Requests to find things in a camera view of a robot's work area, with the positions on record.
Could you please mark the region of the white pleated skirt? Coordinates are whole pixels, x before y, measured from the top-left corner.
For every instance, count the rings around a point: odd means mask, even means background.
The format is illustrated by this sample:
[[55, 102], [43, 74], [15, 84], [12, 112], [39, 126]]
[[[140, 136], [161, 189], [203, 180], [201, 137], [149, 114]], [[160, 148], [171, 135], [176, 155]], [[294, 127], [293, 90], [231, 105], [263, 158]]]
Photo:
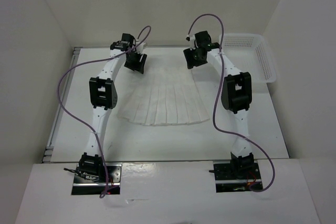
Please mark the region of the white pleated skirt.
[[143, 126], [192, 125], [209, 120], [193, 75], [184, 67], [150, 67], [145, 74], [134, 74], [117, 116]]

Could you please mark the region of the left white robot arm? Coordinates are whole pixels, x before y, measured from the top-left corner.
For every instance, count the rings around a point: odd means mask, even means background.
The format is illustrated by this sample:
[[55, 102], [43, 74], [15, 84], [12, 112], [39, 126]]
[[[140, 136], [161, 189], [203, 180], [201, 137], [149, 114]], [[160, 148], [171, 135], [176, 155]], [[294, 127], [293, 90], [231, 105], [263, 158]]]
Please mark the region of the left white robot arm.
[[121, 39], [110, 46], [111, 59], [96, 77], [89, 80], [93, 131], [79, 161], [77, 172], [93, 182], [110, 180], [108, 170], [103, 164], [102, 147], [108, 119], [118, 101], [115, 87], [117, 74], [122, 66], [144, 73], [147, 55], [143, 53], [144, 44], [133, 48], [137, 42], [133, 35], [122, 34]]

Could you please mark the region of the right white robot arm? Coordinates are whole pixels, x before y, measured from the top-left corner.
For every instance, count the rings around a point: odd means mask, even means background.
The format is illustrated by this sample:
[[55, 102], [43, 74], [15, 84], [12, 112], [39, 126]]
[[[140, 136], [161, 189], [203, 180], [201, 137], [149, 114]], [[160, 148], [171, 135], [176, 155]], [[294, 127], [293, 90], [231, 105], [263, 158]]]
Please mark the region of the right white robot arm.
[[223, 76], [220, 100], [222, 106], [230, 113], [235, 124], [233, 143], [230, 156], [230, 168], [227, 174], [235, 179], [243, 179], [254, 166], [254, 155], [248, 136], [248, 110], [252, 102], [251, 75], [242, 72], [225, 56], [220, 44], [212, 42], [207, 31], [187, 35], [190, 47], [183, 51], [187, 68], [192, 69], [210, 63], [219, 75]]

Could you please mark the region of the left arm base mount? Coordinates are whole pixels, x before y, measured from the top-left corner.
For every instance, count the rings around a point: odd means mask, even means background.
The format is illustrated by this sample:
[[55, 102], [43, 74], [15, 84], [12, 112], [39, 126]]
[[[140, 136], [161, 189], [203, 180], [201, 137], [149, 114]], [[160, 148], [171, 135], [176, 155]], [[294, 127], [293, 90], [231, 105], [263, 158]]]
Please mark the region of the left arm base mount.
[[100, 175], [81, 172], [79, 165], [75, 169], [64, 168], [65, 171], [74, 175], [71, 194], [76, 196], [99, 195], [119, 195], [121, 189], [121, 164], [107, 166], [108, 185], [106, 186], [106, 173], [104, 168]]

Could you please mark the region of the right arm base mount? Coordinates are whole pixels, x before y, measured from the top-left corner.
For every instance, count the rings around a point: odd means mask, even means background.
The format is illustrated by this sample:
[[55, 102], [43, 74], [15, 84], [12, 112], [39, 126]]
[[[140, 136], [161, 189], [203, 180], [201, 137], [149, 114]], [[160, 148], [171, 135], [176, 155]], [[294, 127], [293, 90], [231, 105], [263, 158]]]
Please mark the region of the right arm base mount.
[[209, 170], [215, 178], [217, 193], [234, 193], [254, 190], [262, 190], [263, 183], [257, 162], [252, 168], [235, 172], [229, 161], [214, 162]]

